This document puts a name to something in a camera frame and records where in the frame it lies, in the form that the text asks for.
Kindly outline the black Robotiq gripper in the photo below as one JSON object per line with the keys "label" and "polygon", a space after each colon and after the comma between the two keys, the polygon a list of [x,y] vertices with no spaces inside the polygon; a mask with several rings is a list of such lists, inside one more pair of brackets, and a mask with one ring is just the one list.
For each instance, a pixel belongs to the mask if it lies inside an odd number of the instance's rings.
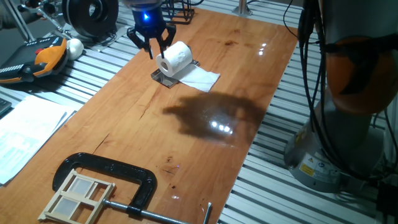
{"label": "black Robotiq gripper", "polygon": [[[149,8],[135,8],[132,10],[135,26],[128,28],[126,35],[137,46],[138,49],[143,49],[149,54],[150,59],[153,59],[152,49],[149,39],[156,38],[160,47],[160,55],[165,58],[164,52],[172,45],[173,39],[177,32],[174,24],[167,24],[164,21],[162,9],[160,6]],[[164,30],[167,31],[167,37],[163,38]]]}

